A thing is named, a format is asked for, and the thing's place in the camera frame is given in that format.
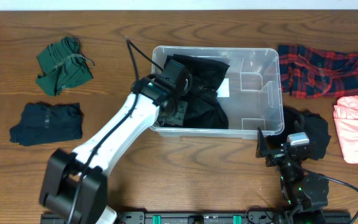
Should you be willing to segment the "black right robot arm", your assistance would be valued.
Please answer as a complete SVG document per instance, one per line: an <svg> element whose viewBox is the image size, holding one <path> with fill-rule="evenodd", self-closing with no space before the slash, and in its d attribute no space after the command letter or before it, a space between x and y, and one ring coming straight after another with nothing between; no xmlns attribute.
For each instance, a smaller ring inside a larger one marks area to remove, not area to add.
<svg viewBox="0 0 358 224"><path fill-rule="evenodd" d="M326 223L323 207L328 204L328 181L303 170L301 162L312 156L309 144L284 143L280 148L258 147L267 167L276 166L281 175L282 194L288 207L278 219L281 223Z"/></svg>

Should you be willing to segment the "navy garment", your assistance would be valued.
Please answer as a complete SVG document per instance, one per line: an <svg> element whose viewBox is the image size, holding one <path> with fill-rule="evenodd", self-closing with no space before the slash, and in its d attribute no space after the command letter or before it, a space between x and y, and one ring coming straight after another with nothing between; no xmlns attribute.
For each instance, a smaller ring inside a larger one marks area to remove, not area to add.
<svg viewBox="0 0 358 224"><path fill-rule="evenodd" d="M10 142L21 146L81 139L83 113L80 104L28 103L21 120L9 130Z"/></svg>

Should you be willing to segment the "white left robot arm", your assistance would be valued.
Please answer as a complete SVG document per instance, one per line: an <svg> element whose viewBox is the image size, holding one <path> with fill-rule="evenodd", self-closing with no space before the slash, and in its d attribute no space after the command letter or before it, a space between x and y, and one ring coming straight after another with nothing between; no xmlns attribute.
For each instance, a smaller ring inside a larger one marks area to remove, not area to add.
<svg viewBox="0 0 358 224"><path fill-rule="evenodd" d="M136 80L122 108L71 153L57 149L48 160L39 203L68 223L114 223L108 178L131 144L162 113L174 114L186 75L151 74Z"/></svg>

